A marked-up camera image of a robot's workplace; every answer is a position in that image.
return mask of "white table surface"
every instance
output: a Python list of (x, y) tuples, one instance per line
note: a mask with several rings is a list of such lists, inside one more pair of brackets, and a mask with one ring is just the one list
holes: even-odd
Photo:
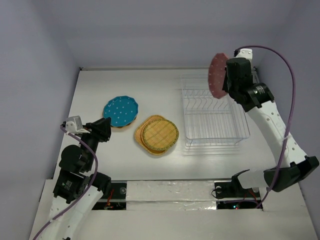
[[(271, 168), (273, 155), (256, 124), (247, 116), (251, 136), (238, 147), (188, 149), (180, 76), (206, 70), (97, 70), (81, 71), (69, 116), (81, 116), (82, 123), (102, 117), (106, 103), (128, 95), (139, 104), (136, 120), (124, 128), (112, 128), (111, 140), (97, 149), (98, 171), (113, 180), (226, 179), (249, 168)], [(162, 115), (174, 122), (180, 136), (163, 156), (153, 156), (134, 140), (135, 129), (149, 116)], [(61, 151), (75, 140), (64, 136)], [(54, 177), (58, 177), (57, 167)]]
[[(113, 180), (179, 180), (230, 178), (244, 169), (270, 168), (273, 155), (261, 132), (248, 117), (251, 136), (232, 149), (188, 150), (185, 145), (180, 75), (205, 70), (109, 70), (81, 71), (70, 116), (80, 115), (83, 123), (102, 116), (112, 98), (128, 95), (139, 104), (137, 119), (128, 127), (114, 129), (111, 140), (100, 143), (98, 170)], [(173, 121), (180, 137), (172, 150), (161, 157), (146, 153), (134, 141), (135, 129), (150, 115)], [(77, 144), (64, 136), (61, 150)], [(47, 180), (31, 236), (46, 222), (53, 180)], [(298, 184), (280, 193), (271, 192), (259, 209), (241, 210), (123, 210), (91, 211), (79, 240), (208, 240), (208, 239), (317, 239)]]

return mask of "white wall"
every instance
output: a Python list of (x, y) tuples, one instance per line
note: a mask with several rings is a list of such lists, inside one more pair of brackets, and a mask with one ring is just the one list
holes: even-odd
[(41, 1), (33, 3), (0, 1), (0, 238), (6, 240), (29, 237), (79, 73)]
[[(268, 45), (297, 0), (44, 0), (81, 67), (208, 66)], [(258, 63), (262, 54), (256, 54)]]
[[(296, 104), (291, 133), (309, 156), (320, 160), (320, 1), (301, 1), (292, 11), (288, 26), (272, 46), (287, 57), (296, 76)], [(285, 64), (268, 53), (258, 67), (286, 122), (290, 111), (292, 81)], [(313, 224), (320, 236), (320, 168), (300, 184)]]

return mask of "red plate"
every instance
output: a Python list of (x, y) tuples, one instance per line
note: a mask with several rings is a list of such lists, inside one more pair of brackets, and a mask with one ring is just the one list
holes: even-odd
[(220, 99), (227, 95), (222, 90), (226, 74), (226, 62), (229, 58), (224, 53), (217, 53), (211, 61), (209, 67), (208, 83), (213, 97)]

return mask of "plate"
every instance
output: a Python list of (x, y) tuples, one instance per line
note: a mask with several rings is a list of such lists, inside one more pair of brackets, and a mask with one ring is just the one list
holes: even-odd
[(143, 129), (142, 141), (152, 150), (164, 151), (171, 148), (178, 140), (177, 126), (167, 120), (158, 119), (148, 123)]
[(131, 124), (138, 115), (138, 103), (133, 97), (117, 96), (103, 109), (103, 117), (111, 118), (111, 126), (122, 128)]
[(221, 99), (227, 93), (222, 90), (226, 75), (226, 62), (229, 58), (224, 53), (217, 53), (211, 61), (208, 74), (209, 89), (212, 96)]
[(162, 155), (164, 154), (167, 150), (162, 150), (162, 151), (157, 151), (157, 150), (152, 150), (150, 148), (148, 148), (145, 143), (143, 142), (143, 131), (146, 127), (146, 125), (148, 125), (150, 122), (153, 122), (155, 120), (163, 120), (165, 119), (163, 116), (160, 115), (152, 115), (150, 117), (148, 117), (134, 132), (134, 139), (136, 140), (136, 142), (143, 147), (148, 153), (152, 154), (152, 155)]

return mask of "blue polka dot plate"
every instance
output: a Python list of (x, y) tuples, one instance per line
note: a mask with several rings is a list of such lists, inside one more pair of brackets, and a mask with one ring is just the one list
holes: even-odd
[(138, 103), (129, 96), (111, 99), (103, 109), (103, 117), (111, 118), (111, 126), (122, 128), (131, 124), (138, 115)]

